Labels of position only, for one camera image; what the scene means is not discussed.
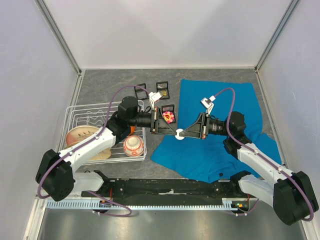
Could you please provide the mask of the pink flower smiley brooch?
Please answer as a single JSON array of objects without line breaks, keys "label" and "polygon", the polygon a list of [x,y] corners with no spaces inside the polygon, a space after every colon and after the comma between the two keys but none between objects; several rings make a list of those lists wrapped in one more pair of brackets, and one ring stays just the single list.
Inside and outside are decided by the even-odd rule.
[{"label": "pink flower smiley brooch", "polygon": [[168,124],[173,124],[176,122],[176,119],[175,119],[175,115],[173,112],[171,111],[165,111],[163,114],[162,114],[164,120],[168,123]]}]

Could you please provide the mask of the blue t-shirt garment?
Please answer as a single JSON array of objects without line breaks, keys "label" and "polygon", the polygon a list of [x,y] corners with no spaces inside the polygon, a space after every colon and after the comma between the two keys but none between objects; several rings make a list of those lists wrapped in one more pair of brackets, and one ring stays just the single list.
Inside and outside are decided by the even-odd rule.
[{"label": "blue t-shirt garment", "polygon": [[[186,129],[193,124],[205,110],[201,100],[225,88],[233,88],[235,94],[230,90],[221,93],[214,101],[211,114],[224,121],[230,111],[232,98],[235,97],[233,110],[244,115],[246,136],[263,153],[280,164],[282,161],[276,141],[263,133],[263,116],[251,83],[183,79],[180,84],[177,127]],[[183,140],[167,135],[154,150],[151,160],[184,178],[206,183],[228,179],[241,171],[248,171],[258,177],[257,172],[226,152],[223,140],[225,136],[220,135],[209,135],[206,139],[187,137]]]}]

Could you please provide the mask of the round silver badge brooch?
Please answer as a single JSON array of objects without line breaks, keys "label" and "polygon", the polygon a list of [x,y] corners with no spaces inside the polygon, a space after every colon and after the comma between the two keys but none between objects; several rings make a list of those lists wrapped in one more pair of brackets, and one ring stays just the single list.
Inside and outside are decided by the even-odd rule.
[{"label": "round silver badge brooch", "polygon": [[181,134],[183,134],[183,133],[184,133],[184,130],[183,130],[182,128],[178,128],[178,129],[176,130],[175,138],[176,138],[177,140],[183,140],[183,139],[185,138],[183,135],[181,135]]}]

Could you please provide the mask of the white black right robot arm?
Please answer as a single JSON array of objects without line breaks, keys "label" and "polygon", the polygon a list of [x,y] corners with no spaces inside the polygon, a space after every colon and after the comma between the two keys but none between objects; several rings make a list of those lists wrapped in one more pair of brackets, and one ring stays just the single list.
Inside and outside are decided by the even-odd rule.
[{"label": "white black right robot arm", "polygon": [[246,135],[245,117],[233,111],[225,121],[200,113],[190,127],[177,131],[177,138],[205,139],[208,135],[225,136],[226,152],[253,169],[260,178],[243,170],[230,177],[229,191],[235,197],[252,195],[271,206],[278,218],[290,226],[310,222],[319,210],[310,178],[294,172],[264,154]]}]

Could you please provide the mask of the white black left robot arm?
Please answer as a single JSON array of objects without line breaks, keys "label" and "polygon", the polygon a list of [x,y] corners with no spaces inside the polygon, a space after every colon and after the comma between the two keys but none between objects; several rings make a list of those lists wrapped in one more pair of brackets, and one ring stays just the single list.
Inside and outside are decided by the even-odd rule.
[{"label": "white black left robot arm", "polygon": [[53,149],[45,152],[35,177],[38,197],[51,197],[58,202],[72,193],[80,183],[88,184],[89,191],[104,197],[110,191],[109,183],[96,172],[90,173],[89,179],[76,177],[79,167],[101,151],[123,141],[130,135],[132,127],[149,128],[153,134],[176,135],[176,130],[163,118],[158,107],[153,106],[150,112],[139,111],[138,108],[135,97],[124,97],[117,111],[106,116],[106,122],[97,132],[60,152]]}]

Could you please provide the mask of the white red patterned bowl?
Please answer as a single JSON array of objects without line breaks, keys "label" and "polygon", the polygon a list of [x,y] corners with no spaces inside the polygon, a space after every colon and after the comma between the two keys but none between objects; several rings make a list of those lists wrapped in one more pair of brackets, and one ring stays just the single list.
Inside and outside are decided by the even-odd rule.
[{"label": "white red patterned bowl", "polygon": [[128,136],[123,143],[123,151],[129,157],[138,157],[144,153],[144,141],[140,136]]}]

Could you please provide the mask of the cream floral plate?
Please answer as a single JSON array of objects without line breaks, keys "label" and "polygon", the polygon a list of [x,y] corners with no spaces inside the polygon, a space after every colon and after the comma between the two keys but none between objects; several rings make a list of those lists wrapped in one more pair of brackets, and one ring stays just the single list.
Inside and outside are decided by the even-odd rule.
[{"label": "cream floral plate", "polygon": [[[80,141],[73,142],[73,143],[67,145],[66,149],[71,148],[71,147],[75,146],[78,143],[80,143]],[[105,159],[108,159],[111,155],[112,155],[111,149],[110,148],[106,148],[106,149],[102,150],[101,152],[99,152],[98,154],[96,154],[95,156],[93,156],[89,161],[105,160]]]}]

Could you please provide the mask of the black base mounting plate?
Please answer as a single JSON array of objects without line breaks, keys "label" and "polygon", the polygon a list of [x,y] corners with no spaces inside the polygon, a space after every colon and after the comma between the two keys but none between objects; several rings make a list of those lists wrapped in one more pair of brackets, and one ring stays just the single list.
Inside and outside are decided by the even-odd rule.
[{"label": "black base mounting plate", "polygon": [[230,180],[207,183],[191,179],[156,178],[109,178],[95,191],[96,194],[112,199],[124,199],[138,195],[180,194],[212,198],[244,198],[248,194],[240,191]]}]

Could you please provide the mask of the pink beige floral plate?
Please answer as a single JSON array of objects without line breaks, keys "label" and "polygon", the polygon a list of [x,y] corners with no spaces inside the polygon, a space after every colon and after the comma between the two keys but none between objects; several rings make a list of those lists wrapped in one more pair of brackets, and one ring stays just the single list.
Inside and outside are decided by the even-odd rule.
[{"label": "pink beige floral plate", "polygon": [[71,129],[65,137],[65,143],[67,146],[81,142],[84,139],[90,137],[92,134],[96,133],[99,130],[98,127],[91,125],[80,125]]}]

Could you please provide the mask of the black frame stand near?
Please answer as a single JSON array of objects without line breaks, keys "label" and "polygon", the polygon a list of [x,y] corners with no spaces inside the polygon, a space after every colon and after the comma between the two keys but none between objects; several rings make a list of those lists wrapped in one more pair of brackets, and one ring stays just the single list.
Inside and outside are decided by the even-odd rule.
[{"label": "black frame stand near", "polygon": [[162,112],[162,115],[164,112],[166,111],[170,111],[170,112],[173,112],[174,113],[174,116],[175,116],[175,123],[177,122],[177,118],[176,118],[176,114],[175,114],[175,105],[174,104],[168,104],[168,105],[163,105],[161,107],[161,112]]}]

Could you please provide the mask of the black frame stand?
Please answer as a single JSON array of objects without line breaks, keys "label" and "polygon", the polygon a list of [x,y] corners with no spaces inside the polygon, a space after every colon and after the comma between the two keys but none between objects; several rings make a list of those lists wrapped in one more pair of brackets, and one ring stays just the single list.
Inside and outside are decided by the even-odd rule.
[{"label": "black frame stand", "polygon": [[161,112],[162,112],[162,115],[164,112],[166,111],[170,111],[170,112],[173,112],[174,113],[174,116],[175,116],[175,123],[177,122],[177,118],[176,118],[176,114],[175,114],[175,105],[174,104],[168,104],[168,105],[163,105],[161,107]]},{"label": "black frame stand", "polygon": [[168,81],[160,81],[156,82],[156,90],[157,92],[167,91],[167,97],[162,97],[162,100],[170,99],[170,92],[169,92],[169,82]]},{"label": "black frame stand", "polygon": [[149,92],[147,90],[146,83],[137,84],[134,87],[134,93],[135,93],[135,97],[138,100],[144,101],[144,100],[147,100],[149,98]]}]

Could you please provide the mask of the black frame stand middle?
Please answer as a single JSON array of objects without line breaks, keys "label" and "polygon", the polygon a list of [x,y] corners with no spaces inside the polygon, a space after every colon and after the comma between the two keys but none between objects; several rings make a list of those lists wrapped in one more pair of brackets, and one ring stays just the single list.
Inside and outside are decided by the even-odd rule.
[{"label": "black frame stand middle", "polygon": [[160,81],[156,82],[156,90],[157,92],[167,91],[167,97],[162,97],[162,100],[170,99],[170,92],[169,92],[169,82],[168,81]]}]

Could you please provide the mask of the black frame stand left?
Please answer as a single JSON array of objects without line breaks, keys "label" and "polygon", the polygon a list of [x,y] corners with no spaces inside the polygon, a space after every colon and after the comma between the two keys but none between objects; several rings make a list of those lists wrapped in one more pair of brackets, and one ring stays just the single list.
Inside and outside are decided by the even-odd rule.
[{"label": "black frame stand left", "polygon": [[149,92],[147,90],[146,83],[137,84],[134,87],[134,93],[135,93],[135,97],[138,100],[144,101],[144,100],[147,100],[149,98]]}]

